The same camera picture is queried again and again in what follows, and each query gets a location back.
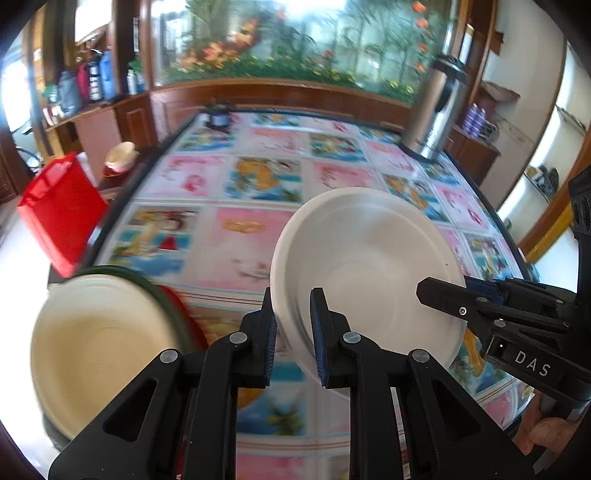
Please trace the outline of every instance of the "printed tablecloth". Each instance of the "printed tablecloth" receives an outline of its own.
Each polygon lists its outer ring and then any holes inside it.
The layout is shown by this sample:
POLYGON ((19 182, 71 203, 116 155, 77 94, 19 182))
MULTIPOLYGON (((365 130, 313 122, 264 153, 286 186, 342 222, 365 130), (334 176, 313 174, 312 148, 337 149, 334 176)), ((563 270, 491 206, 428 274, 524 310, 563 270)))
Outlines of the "printed tablecloth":
MULTIPOLYGON (((311 116, 233 113, 230 133, 197 118, 136 191, 97 263, 172 286, 211 343, 259 308, 275 244, 300 205, 327 190, 369 187, 423 211, 464 274, 521 278, 502 234, 449 158, 421 163, 397 141, 389 132, 311 116)), ((531 388, 484 362, 479 348, 466 331, 450 372, 506 427, 531 388)), ((348 401, 307 378, 280 335, 271 386, 242 391, 238 406, 237 478, 348 478, 348 401)), ((402 425, 399 431, 403 442, 402 425)))

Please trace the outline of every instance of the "bag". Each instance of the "bag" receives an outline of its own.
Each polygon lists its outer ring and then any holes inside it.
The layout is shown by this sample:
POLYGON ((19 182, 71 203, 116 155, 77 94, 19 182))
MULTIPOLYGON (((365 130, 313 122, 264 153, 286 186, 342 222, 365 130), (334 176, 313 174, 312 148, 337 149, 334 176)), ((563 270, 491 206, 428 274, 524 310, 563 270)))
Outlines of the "bag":
POLYGON ((77 114, 82 109, 82 97, 78 89, 76 75, 73 72, 64 70, 61 73, 58 89, 60 92, 61 110, 64 112, 64 116, 70 118, 77 114))
POLYGON ((90 101, 90 76, 88 74, 87 63, 82 63, 78 67, 78 73, 76 74, 76 83, 78 84, 78 89, 80 90, 80 96, 82 97, 82 101, 84 103, 88 103, 90 101))
POLYGON ((107 210, 75 153, 54 160, 31 181, 17 210, 51 263, 71 277, 107 210))

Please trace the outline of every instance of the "human hand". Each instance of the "human hand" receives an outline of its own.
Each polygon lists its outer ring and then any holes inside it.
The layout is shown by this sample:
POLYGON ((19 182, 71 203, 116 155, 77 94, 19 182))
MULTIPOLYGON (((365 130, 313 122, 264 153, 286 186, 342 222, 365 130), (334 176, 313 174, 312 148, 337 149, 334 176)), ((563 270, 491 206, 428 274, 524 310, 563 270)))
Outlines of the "human hand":
POLYGON ((542 393, 536 391, 535 397, 521 417, 521 424, 513 438, 513 442, 524 455, 528 455, 534 445, 541 445, 554 453, 562 452, 583 418, 581 415, 576 422, 553 417, 543 419, 540 411, 541 402, 542 393))

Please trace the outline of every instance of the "floor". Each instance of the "floor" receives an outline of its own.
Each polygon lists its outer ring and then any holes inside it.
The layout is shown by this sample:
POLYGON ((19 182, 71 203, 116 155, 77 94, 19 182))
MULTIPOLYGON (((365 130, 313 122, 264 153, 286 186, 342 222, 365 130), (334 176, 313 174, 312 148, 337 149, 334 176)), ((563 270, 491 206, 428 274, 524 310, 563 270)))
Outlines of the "floor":
POLYGON ((28 460, 45 476, 52 445, 35 402, 29 359, 31 332, 47 298, 49 259, 15 213, 0 209, 0 418, 28 460))
POLYGON ((16 209, 18 201, 19 199, 16 198, 0 205, 0 245, 2 245, 2 241, 6 238, 7 233, 17 219, 16 209))

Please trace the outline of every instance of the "red container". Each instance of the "red container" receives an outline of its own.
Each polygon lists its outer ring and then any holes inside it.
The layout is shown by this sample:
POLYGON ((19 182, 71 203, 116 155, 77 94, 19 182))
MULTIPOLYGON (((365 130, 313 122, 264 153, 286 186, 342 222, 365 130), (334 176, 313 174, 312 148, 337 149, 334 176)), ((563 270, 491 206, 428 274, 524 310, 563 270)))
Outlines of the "red container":
POLYGON ((62 277, 71 277, 107 210, 75 153, 52 161, 27 186, 18 212, 62 277))

